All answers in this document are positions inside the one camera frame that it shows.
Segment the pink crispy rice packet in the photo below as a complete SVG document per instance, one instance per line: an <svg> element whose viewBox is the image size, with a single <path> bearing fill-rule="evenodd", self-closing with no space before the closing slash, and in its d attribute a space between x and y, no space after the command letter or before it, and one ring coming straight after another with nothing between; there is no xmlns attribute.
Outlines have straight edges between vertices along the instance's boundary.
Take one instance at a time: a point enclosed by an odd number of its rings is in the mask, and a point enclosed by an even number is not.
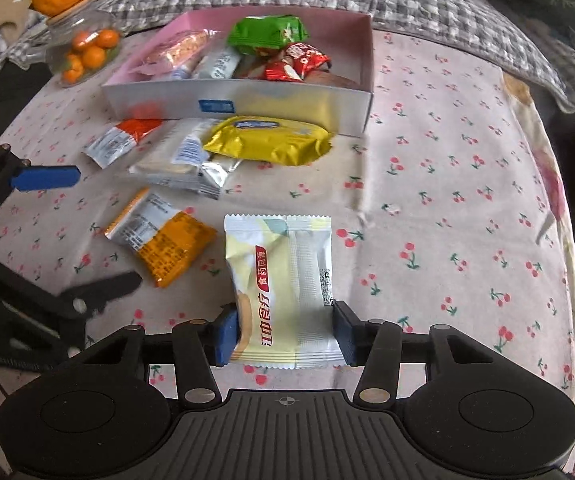
<svg viewBox="0 0 575 480"><path fill-rule="evenodd" d="M213 29L175 32L146 53L132 70L144 76L170 73L200 53L218 35Z"/></svg>

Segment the orange biscuit packet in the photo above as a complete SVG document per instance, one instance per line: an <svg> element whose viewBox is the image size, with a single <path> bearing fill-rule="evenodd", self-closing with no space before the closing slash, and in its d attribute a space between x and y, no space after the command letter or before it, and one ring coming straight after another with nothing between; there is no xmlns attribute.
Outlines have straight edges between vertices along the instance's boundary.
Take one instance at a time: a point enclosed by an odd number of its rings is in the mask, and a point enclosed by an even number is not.
<svg viewBox="0 0 575 480"><path fill-rule="evenodd" d="M165 288L186 273L217 237L211 226L143 188L105 228L112 242L128 247Z"/></svg>

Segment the grey white long snack bar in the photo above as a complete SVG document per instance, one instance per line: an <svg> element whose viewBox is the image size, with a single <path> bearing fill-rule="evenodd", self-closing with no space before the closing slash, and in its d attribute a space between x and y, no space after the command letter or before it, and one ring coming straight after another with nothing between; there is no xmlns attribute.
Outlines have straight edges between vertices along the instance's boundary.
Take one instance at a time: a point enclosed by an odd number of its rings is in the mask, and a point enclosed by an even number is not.
<svg viewBox="0 0 575 480"><path fill-rule="evenodd" d="M242 60L242 54L231 46L211 50L196 65L193 79L229 79Z"/></svg>

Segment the clear rice cracker packet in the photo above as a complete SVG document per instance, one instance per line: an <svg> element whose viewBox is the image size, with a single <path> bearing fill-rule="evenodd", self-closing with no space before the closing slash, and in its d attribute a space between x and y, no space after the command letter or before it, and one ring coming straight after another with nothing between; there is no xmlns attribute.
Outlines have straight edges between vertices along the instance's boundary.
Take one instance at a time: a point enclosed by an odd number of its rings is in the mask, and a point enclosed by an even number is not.
<svg viewBox="0 0 575 480"><path fill-rule="evenodd" d="M179 66L171 70L170 72L162 76L163 80L186 80L190 79L198 67L199 62L202 60L202 55L193 56L193 58L188 58Z"/></svg>

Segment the orange white wafer packet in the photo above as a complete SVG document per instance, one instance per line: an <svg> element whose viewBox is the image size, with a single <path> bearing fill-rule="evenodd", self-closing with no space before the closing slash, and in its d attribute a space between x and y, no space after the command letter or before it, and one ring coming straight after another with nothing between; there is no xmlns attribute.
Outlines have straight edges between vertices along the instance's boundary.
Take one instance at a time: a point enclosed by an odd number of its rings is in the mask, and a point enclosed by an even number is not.
<svg viewBox="0 0 575 480"><path fill-rule="evenodd" d="M150 133L160 128L161 119L127 119L109 128L82 150L101 169L136 148Z"/></svg>

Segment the pink silver cardboard box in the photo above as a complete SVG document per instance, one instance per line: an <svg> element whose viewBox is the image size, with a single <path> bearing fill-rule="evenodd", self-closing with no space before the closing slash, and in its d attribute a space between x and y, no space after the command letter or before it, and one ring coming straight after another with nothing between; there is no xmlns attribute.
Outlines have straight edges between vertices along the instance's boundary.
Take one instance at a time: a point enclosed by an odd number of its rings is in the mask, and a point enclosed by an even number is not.
<svg viewBox="0 0 575 480"><path fill-rule="evenodd" d="M308 43L331 58L332 74L360 90L303 82L269 81L263 63L241 61L229 79L163 80L132 69L155 46L181 30L213 29L228 34L245 16L298 16ZM342 136L362 136L373 102L373 38L370 15L306 6L222 6L180 14L117 68L103 93L117 118L181 119L265 116L311 122Z"/></svg>

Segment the green snack packet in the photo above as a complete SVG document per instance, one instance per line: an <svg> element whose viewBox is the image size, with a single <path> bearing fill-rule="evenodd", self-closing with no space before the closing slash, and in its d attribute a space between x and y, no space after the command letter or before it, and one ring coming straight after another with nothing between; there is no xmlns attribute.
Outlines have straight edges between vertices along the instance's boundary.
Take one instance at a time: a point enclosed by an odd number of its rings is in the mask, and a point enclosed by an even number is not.
<svg viewBox="0 0 575 480"><path fill-rule="evenodd" d="M245 16L232 26L227 44L245 55L274 55L308 38L306 26L296 15Z"/></svg>

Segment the cream yellow cake packet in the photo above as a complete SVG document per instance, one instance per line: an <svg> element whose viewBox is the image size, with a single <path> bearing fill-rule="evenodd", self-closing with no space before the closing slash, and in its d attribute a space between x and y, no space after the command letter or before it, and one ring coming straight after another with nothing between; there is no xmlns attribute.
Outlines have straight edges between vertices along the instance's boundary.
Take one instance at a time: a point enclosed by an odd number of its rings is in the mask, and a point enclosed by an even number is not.
<svg viewBox="0 0 575 480"><path fill-rule="evenodd" d="M224 229L240 330L231 359L287 370L342 365L333 335L332 219L228 214Z"/></svg>

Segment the clear white cracker packet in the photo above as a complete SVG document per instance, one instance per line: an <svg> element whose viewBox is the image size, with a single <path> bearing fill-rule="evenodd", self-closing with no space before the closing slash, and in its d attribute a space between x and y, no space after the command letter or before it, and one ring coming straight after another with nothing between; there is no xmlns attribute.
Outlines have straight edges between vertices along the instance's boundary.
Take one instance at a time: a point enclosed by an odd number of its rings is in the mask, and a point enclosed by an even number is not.
<svg viewBox="0 0 575 480"><path fill-rule="evenodd" d="M147 184L202 194L218 200L240 159L207 152L203 146L220 124L214 118L186 118L127 169Z"/></svg>

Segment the gold foil snack bar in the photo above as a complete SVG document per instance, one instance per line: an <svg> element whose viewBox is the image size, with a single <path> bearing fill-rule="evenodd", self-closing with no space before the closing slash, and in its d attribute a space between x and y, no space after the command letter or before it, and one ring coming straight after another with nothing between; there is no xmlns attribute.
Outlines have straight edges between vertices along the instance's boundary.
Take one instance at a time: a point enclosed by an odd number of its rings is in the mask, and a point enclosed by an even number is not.
<svg viewBox="0 0 575 480"><path fill-rule="evenodd" d="M333 88L360 90L361 85L343 76L338 76L326 70L313 70L305 78L306 84L316 84Z"/></svg>

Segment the cherry print tablecloth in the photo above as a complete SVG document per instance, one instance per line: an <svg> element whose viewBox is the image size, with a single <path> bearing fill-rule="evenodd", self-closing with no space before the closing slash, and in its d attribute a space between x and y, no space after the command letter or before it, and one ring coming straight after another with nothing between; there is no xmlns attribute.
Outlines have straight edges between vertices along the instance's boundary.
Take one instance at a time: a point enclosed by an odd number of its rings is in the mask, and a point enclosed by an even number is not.
<svg viewBox="0 0 575 480"><path fill-rule="evenodd" d="M218 200L163 190L221 229L227 214L332 220L334 293L363 318L408 332L447 323L575 401L575 252L560 173L523 84L499 67L376 32L374 100L359 138L339 136L304 167L243 162ZM0 261L49 292L140 260L104 231L140 183L84 147L115 124L100 74L49 82L2 140L46 165L74 164L67 190L16 193L0 208Z"/></svg>

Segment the red candy packet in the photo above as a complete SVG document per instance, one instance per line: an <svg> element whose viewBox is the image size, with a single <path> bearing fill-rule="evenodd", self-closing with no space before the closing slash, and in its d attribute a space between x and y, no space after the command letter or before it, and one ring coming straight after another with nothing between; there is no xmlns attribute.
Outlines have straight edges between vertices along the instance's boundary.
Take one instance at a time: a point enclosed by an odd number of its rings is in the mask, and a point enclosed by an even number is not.
<svg viewBox="0 0 575 480"><path fill-rule="evenodd" d="M269 81L302 82L301 76L293 67L292 63L286 60L270 61L263 70L263 78Z"/></svg>
<svg viewBox="0 0 575 480"><path fill-rule="evenodd" d="M305 79L313 70L330 70L332 66L329 55L307 42L293 42L286 46L281 54L283 60L292 65L301 79Z"/></svg>

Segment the yellow foil biscuit packet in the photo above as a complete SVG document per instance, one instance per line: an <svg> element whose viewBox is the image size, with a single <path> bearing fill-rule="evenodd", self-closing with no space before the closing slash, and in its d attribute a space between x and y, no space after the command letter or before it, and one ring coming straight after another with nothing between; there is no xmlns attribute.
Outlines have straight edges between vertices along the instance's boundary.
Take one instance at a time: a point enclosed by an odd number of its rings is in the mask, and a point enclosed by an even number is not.
<svg viewBox="0 0 575 480"><path fill-rule="evenodd" d="M310 122L262 116L233 116L210 129L208 153L235 159L304 166L330 152L334 134Z"/></svg>

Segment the glass jar with small oranges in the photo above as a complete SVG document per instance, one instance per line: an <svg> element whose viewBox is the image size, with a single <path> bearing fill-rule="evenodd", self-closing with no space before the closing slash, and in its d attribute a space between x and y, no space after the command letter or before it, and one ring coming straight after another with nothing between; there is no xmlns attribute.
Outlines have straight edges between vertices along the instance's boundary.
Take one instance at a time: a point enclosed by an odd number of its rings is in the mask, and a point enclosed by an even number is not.
<svg viewBox="0 0 575 480"><path fill-rule="evenodd" d="M45 63L62 87L74 87L109 65L122 39L111 13L82 0L48 18L45 33L27 50L27 61Z"/></svg>

